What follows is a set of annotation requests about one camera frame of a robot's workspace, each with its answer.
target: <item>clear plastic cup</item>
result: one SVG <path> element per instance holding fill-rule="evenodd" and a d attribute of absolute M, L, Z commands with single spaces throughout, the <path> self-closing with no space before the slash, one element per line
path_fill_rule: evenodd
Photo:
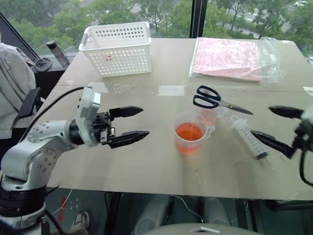
<path fill-rule="evenodd" d="M 221 118 L 225 115 L 227 108 L 220 106 L 214 109 L 200 108 L 198 112 L 204 116 L 208 124 L 215 124 L 218 118 Z"/>
<path fill-rule="evenodd" d="M 183 112 L 174 122 L 176 147 L 182 153 L 196 152 L 214 130 L 215 126 L 208 124 L 201 114 Z"/>

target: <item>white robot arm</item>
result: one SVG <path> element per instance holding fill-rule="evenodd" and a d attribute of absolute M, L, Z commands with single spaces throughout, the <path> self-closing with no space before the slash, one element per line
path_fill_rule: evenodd
<path fill-rule="evenodd" d="M 93 147 L 101 143 L 116 148 L 139 141 L 149 134 L 147 131 L 131 131 L 116 137 L 111 121 L 143 110 L 129 106 L 98 113 L 100 98 L 100 93 L 84 87 L 75 120 L 40 123 L 30 129 L 23 141 L 6 152 L 1 162 L 2 224 L 14 230 L 39 224 L 45 211 L 46 185 L 62 153 L 81 144 Z"/>

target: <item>glass window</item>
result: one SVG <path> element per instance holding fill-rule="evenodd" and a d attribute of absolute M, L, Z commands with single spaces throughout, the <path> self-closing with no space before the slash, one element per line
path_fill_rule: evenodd
<path fill-rule="evenodd" d="M 294 41 L 313 55 L 313 0 L 209 0 L 203 36 Z"/>
<path fill-rule="evenodd" d="M 148 21 L 152 37 L 188 38 L 192 0 L 0 0 L 1 11 L 39 54 L 55 40 L 78 50 L 86 27 Z"/>

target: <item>scissor blade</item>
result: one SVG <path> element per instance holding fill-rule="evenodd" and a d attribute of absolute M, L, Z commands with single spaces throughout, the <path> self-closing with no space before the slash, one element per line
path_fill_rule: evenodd
<path fill-rule="evenodd" d="M 249 110 L 247 109 L 244 109 L 238 105 L 234 105 L 234 104 L 230 104 L 230 103 L 223 103 L 223 104 L 220 104 L 221 106 L 224 106 L 224 107 L 227 107 L 229 109 L 232 109 L 234 111 L 237 111 L 237 112 L 240 112 L 240 113 L 243 113 L 243 114 L 250 114 L 252 115 L 253 113 L 250 112 Z"/>

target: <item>beige table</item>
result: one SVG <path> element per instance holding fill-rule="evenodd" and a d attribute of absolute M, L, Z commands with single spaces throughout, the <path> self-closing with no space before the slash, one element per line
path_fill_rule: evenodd
<path fill-rule="evenodd" d="M 108 146 L 78 149 L 64 153 L 58 160 L 49 186 L 63 188 L 186 194 L 199 196 L 262 199 L 313 198 L 313 188 L 299 178 L 299 152 L 286 160 L 281 153 L 267 148 L 273 169 L 254 160 L 230 128 L 229 117 L 248 118 L 252 129 L 272 134 L 291 143 L 297 120 L 271 113 L 269 105 L 306 108 L 312 101 L 303 87 L 311 87 L 313 71 L 292 42 L 278 42 L 275 48 L 283 58 L 287 77 L 277 84 L 229 81 L 218 78 L 189 78 L 188 70 L 195 40 L 153 39 L 153 72 L 148 74 L 101 78 L 87 58 L 78 53 L 45 106 L 75 86 L 104 82 L 100 111 L 136 105 L 145 111 L 129 118 L 117 118 L 117 134 L 148 130 L 140 142 L 117 149 Z M 192 97 L 196 87 L 209 85 L 235 104 L 252 111 L 247 116 L 228 111 L 216 123 L 216 130 L 192 156 L 180 154 L 170 127 L 185 110 L 195 110 Z M 74 119 L 81 92 L 73 93 L 55 105 L 40 120 Z"/>

